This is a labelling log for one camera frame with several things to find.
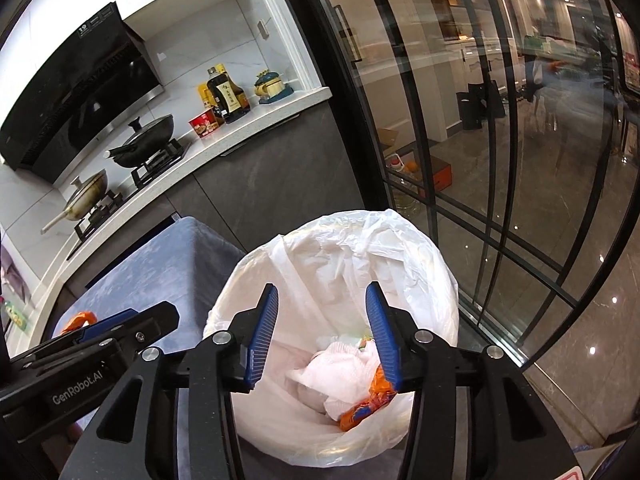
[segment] frying pan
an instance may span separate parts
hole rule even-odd
[[[91,211],[91,208],[100,202],[107,193],[107,171],[99,171],[84,182],[81,182],[80,177],[76,176],[71,184],[77,189],[66,203],[63,211],[40,230],[41,234],[46,233],[63,218],[78,221]]]
[[[138,117],[129,126],[135,133],[119,148],[104,152],[104,158],[113,157],[113,161],[123,168],[137,168],[169,142],[174,134],[174,116],[165,115],[145,126],[140,126]]]

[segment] stove burner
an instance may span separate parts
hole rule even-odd
[[[85,216],[74,227],[78,238],[80,238],[80,243],[76,244],[66,259],[68,260],[71,258],[82,244],[84,244],[87,238],[95,233],[98,227],[104,224],[106,219],[115,213],[124,203],[125,200],[122,197],[122,193],[115,194],[113,191],[108,189],[105,198],[103,198],[99,204],[94,206],[94,208],[89,211],[88,216]]]
[[[176,162],[182,160],[186,151],[187,149],[181,146],[177,140],[171,139],[152,158],[131,172],[133,183],[138,189],[142,189]]]

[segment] white countertop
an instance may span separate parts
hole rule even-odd
[[[67,261],[68,254],[78,242],[75,234],[69,237],[32,295],[36,311],[30,317],[30,325],[33,329],[30,334],[22,335],[19,338],[20,341],[17,341],[15,345],[15,352],[24,352],[39,344],[47,319],[49,319],[62,286],[94,251],[144,206],[216,156],[227,152],[270,126],[290,118],[306,108],[326,101],[330,97],[331,91],[327,87],[297,91],[274,104],[255,105],[251,113],[245,117],[232,124],[221,126],[202,139],[197,138],[194,134],[196,139],[189,146],[184,158],[128,200]]]

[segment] metal bolt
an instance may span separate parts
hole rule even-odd
[[[501,359],[504,356],[504,350],[496,345],[491,345],[486,349],[486,354],[491,359]]]
[[[154,359],[157,359],[159,355],[160,355],[160,351],[155,346],[145,348],[142,351],[142,358],[145,361],[153,361]]]
[[[433,341],[433,334],[428,330],[418,330],[418,332],[414,334],[414,337],[418,343],[430,343]]]
[[[216,332],[212,339],[216,345],[225,345],[231,341],[231,334],[226,330],[221,330],[220,332]]]

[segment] glass sliding door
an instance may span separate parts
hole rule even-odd
[[[440,248],[463,314],[537,359],[593,299],[637,199],[623,16],[609,0],[321,1],[392,206]]]

